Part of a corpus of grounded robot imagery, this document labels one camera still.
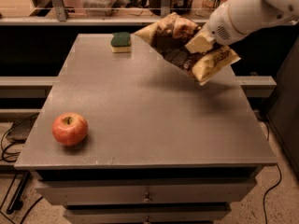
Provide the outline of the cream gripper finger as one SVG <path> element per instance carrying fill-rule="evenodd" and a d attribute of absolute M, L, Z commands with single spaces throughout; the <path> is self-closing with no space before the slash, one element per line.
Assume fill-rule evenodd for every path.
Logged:
<path fill-rule="evenodd" d="M 223 65 L 223 59 L 207 54 L 193 66 L 192 74 L 199 82 L 207 82 L 221 70 Z"/>
<path fill-rule="evenodd" d="M 186 45 L 190 53 L 206 53 L 213 48 L 215 38 L 209 32 L 199 32 Z"/>

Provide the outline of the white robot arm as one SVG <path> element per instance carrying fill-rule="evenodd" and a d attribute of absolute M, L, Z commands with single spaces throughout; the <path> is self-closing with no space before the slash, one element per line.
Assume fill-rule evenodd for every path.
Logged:
<path fill-rule="evenodd" d="M 210 15 L 185 45 L 202 57 L 192 66 L 200 84 L 207 83 L 224 66 L 239 61 L 229 48 L 253 32 L 299 18 L 299 0 L 227 0 Z"/>

